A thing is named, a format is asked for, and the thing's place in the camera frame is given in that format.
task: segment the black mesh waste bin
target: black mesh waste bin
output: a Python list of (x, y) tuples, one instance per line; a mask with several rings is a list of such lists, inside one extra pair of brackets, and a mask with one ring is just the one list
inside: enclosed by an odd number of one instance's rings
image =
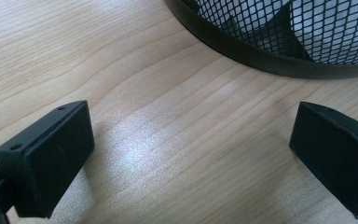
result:
[(358, 0), (166, 0), (211, 47), (263, 71), (358, 77)]

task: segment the metal mesh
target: metal mesh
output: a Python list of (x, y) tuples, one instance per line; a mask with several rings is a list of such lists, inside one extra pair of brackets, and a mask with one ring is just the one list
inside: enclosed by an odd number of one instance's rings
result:
[(182, 0), (248, 44), (316, 63), (358, 64), (358, 0)]

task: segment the wood grain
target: wood grain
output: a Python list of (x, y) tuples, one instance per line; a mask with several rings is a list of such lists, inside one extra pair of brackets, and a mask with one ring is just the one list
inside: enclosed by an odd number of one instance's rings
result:
[(81, 99), (95, 152), (51, 219), (12, 223), (358, 223), (288, 146), (300, 101), (358, 119), (358, 78), (236, 63), (162, 0), (0, 1), (0, 145)]

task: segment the small hole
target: small hole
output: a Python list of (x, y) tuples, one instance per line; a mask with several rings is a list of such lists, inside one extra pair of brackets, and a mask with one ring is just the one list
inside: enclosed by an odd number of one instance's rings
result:
[(16, 150), (22, 147), (22, 144), (16, 144), (13, 147), (10, 148), (10, 150)]

